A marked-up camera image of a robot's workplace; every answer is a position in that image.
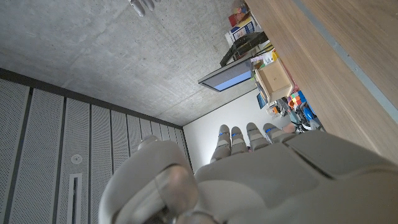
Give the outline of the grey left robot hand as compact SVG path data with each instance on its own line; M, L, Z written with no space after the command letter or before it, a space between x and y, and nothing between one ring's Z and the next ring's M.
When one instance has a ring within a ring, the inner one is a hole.
M220 127L209 164L146 136L110 178L100 223L396 223L397 165L322 131Z

